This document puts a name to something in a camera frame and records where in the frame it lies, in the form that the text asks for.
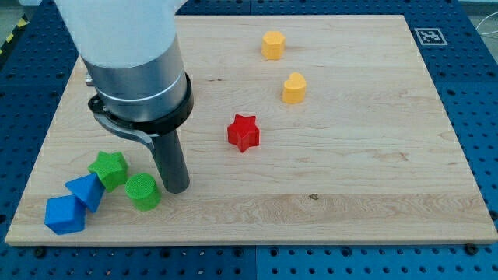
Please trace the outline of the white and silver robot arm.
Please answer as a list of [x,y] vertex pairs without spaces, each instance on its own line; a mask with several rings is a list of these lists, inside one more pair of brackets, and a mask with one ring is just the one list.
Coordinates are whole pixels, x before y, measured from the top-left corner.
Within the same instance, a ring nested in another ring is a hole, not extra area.
[[191,93],[175,27],[185,0],[56,0],[97,92],[89,107],[110,133],[176,148]]

